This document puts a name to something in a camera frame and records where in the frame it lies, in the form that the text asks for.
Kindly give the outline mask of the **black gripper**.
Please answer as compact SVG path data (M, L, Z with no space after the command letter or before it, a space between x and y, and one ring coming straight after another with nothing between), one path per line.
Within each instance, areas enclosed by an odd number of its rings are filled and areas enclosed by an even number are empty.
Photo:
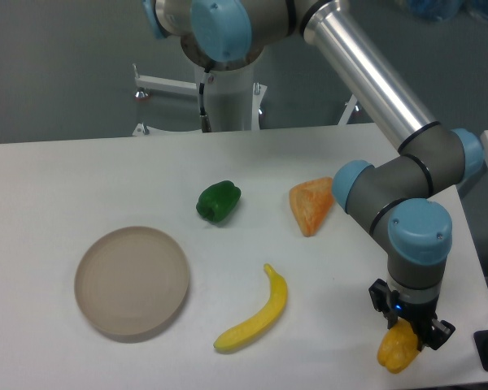
M387 282L377 279L368 289L375 311L382 313L391 329L398 319L416 323L417 349L438 350L455 332L455 326L446 320L437 320L438 296L423 302L410 302L401 292L392 291Z

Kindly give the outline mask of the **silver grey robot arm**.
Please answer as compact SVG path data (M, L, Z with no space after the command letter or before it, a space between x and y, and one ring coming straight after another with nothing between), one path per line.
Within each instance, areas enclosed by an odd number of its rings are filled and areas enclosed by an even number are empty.
M257 119L245 70L265 46L299 33L329 61L398 151L380 166L357 160L332 193L387 253L388 277L369 294L390 326L407 320L419 347L439 349L454 327L436 306L451 250L452 221L431 198L478 172L481 142L445 129L397 77L351 18L344 1L145 1L158 39L179 37L198 67L194 96L204 132L249 130Z

